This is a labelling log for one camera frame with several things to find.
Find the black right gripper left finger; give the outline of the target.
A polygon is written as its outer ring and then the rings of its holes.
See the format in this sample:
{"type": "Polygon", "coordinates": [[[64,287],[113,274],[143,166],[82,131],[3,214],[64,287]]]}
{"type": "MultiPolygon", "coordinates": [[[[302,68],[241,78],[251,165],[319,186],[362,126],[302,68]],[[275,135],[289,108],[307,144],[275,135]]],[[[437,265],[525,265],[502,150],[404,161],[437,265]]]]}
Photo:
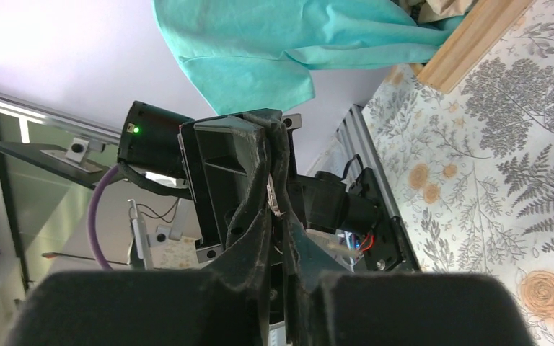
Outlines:
{"type": "Polygon", "coordinates": [[[199,270],[69,271],[30,294],[8,345],[267,345],[273,214],[282,188],[282,127],[250,144],[252,186],[225,252],[199,270]]]}

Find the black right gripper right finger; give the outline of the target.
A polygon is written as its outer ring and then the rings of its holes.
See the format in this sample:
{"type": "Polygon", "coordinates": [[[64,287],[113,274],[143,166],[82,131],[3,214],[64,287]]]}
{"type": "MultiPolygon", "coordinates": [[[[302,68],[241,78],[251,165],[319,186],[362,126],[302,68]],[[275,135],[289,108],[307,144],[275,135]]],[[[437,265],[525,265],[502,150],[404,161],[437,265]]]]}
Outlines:
{"type": "Polygon", "coordinates": [[[507,289],[470,273],[340,266],[283,215],[285,330],[291,345],[531,345],[507,289]]]}

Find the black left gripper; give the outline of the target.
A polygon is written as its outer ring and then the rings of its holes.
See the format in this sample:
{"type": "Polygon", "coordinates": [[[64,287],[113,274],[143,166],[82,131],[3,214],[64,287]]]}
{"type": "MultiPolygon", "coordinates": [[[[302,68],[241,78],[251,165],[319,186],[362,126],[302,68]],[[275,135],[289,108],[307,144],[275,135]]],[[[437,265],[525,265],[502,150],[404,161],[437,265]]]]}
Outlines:
{"type": "Polygon", "coordinates": [[[297,178],[292,133],[302,126],[301,115],[277,110],[255,110],[250,115],[253,120],[240,113],[180,126],[182,162],[201,230],[195,244],[200,263],[213,260],[227,247],[232,216],[251,184],[253,151],[265,152],[264,127],[258,120],[280,120],[286,126],[286,172],[290,182],[297,178]]]}

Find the black headed key pair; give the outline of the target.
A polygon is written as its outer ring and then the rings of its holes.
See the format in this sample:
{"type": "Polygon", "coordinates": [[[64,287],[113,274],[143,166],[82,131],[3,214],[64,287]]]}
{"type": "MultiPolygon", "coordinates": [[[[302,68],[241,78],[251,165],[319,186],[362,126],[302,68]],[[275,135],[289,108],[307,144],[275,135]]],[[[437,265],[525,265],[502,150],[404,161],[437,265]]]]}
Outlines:
{"type": "Polygon", "coordinates": [[[283,215],[283,213],[281,212],[281,209],[279,207],[278,199],[276,196],[276,189],[273,183],[273,178],[270,174],[268,175],[267,193],[268,193],[268,204],[274,216],[280,218],[283,215]]]}

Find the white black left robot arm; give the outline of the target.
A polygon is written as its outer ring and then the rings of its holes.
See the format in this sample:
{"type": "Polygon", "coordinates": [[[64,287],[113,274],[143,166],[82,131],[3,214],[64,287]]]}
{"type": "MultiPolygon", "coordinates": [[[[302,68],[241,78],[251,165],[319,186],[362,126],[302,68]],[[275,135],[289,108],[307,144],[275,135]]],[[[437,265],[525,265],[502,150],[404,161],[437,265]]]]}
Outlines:
{"type": "MultiPolygon", "coordinates": [[[[274,122],[292,134],[297,120],[271,109],[194,120],[135,101],[120,136],[118,168],[145,190],[193,202],[201,230],[195,244],[201,260],[209,260],[225,249],[232,217],[250,186],[255,135],[266,134],[274,122]]],[[[297,174],[294,154],[287,172],[292,207],[305,226],[370,232],[378,204],[362,190],[349,190],[344,177],[329,172],[297,174]]]]}

